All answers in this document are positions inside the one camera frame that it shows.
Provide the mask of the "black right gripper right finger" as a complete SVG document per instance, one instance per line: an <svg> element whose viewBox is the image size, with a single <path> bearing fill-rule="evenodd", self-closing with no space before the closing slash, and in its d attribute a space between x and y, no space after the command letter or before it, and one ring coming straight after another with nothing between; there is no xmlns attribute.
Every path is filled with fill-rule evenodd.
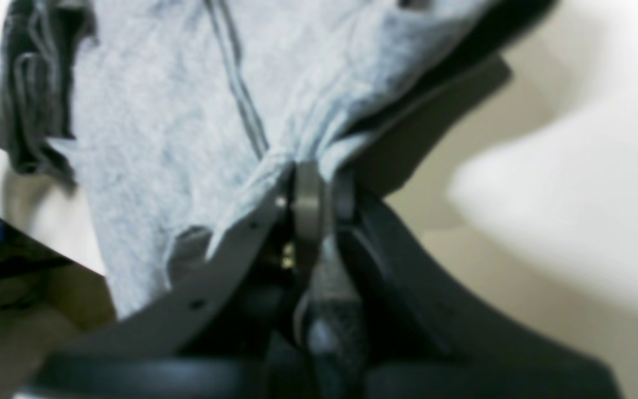
<svg viewBox="0 0 638 399"><path fill-rule="evenodd" d="M367 312L365 398L622 397L602 362L461 285L351 173L331 188L339 251Z"/></svg>

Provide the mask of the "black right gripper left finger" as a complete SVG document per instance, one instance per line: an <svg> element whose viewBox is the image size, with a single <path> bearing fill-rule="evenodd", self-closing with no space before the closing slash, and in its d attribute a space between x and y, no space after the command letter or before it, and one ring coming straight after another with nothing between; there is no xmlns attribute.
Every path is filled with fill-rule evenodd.
<svg viewBox="0 0 638 399"><path fill-rule="evenodd" d="M302 389L268 357L308 288L325 184L287 167L205 265L134 316L50 354L17 398L279 398Z"/></svg>

